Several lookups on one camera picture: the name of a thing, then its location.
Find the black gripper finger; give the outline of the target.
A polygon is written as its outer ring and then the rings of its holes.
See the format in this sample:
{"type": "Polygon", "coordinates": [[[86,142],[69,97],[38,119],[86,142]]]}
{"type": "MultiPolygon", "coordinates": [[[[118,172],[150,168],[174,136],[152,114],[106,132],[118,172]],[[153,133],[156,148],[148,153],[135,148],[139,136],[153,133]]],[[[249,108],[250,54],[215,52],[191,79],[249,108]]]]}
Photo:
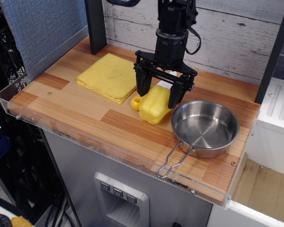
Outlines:
{"type": "Polygon", "coordinates": [[[184,83],[181,81],[173,82],[173,85],[170,89],[168,108],[175,108],[176,105],[182,101],[183,96],[188,90],[190,90],[190,88],[191,87],[188,83],[184,83]]]}
{"type": "Polygon", "coordinates": [[[152,70],[152,67],[146,67],[142,65],[137,65],[135,68],[137,91],[140,96],[146,95],[150,89],[152,81],[152,70]]]}

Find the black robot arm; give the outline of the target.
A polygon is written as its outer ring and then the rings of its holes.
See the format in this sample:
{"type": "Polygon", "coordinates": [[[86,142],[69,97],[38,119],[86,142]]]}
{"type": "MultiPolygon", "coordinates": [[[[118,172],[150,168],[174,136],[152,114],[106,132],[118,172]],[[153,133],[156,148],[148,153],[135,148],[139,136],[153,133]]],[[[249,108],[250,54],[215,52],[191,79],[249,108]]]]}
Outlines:
{"type": "Polygon", "coordinates": [[[136,51],[137,91],[140,96],[149,92],[152,78],[158,78],[172,85],[168,108],[175,108],[187,91],[194,88],[197,72],[185,65],[184,55],[189,53],[186,47],[188,34],[199,34],[192,28],[196,24],[195,1],[160,0],[158,2],[159,27],[156,30],[156,48],[154,53],[136,51]]]}

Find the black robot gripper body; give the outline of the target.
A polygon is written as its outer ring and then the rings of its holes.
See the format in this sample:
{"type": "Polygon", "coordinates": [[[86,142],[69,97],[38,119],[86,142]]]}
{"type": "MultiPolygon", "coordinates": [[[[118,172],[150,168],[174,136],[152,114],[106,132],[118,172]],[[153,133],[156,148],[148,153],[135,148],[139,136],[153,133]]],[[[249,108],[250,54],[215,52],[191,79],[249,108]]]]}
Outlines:
{"type": "Polygon", "coordinates": [[[185,53],[190,54],[186,47],[189,32],[197,35],[192,29],[181,31],[178,34],[168,34],[160,29],[156,30],[155,52],[136,51],[134,70],[137,65],[152,67],[152,78],[161,79],[171,85],[175,81],[188,83],[191,87],[189,91],[191,91],[197,72],[183,62],[185,53]]]}

